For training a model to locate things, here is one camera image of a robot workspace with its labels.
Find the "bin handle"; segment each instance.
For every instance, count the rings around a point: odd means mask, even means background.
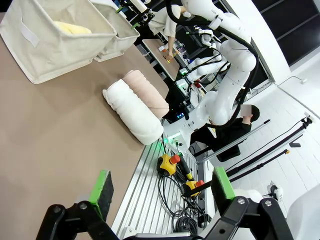
[[[25,37],[25,39],[27,39],[36,48],[38,43],[40,42],[40,39],[24,24],[21,8],[19,12],[20,12],[20,18],[21,18],[20,32]]]

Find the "yellow cloth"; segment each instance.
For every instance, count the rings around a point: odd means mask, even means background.
[[[68,34],[91,34],[90,29],[84,26],[73,25],[62,21],[54,21],[55,24],[64,32]]]

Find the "desk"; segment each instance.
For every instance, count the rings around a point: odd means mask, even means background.
[[[153,55],[155,60],[157,60],[157,62],[163,68],[165,73],[171,78],[172,81],[175,81],[178,75],[180,65],[174,58],[169,63],[163,57],[162,52],[160,52],[158,49],[159,47],[163,46],[161,41],[159,39],[143,39],[142,42]]]
[[[163,97],[168,87],[135,46],[41,84],[26,78],[1,38],[0,59],[0,239],[34,240],[47,208],[90,194],[102,169],[114,186],[111,226],[145,146],[102,90],[130,70]]]

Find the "beige fabric basket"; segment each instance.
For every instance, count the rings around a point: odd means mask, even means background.
[[[123,55],[140,36],[139,32],[136,29],[132,29],[130,22],[120,13],[116,13],[117,8],[108,3],[108,1],[91,0],[91,2],[114,27],[117,33],[94,60],[102,62]]]
[[[54,21],[92,34],[65,33]],[[89,0],[13,0],[0,34],[27,78],[39,84],[90,64],[116,31]]]

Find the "rolled towel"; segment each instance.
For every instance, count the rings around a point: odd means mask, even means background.
[[[74,25],[62,21],[54,21],[54,23],[67,34],[91,34],[91,30],[79,25]]]
[[[107,90],[103,90],[102,94],[142,144],[152,144],[161,137],[164,128],[159,119],[122,79],[116,81]]]
[[[157,118],[169,112],[169,104],[139,70],[131,70],[123,81],[133,90]]]

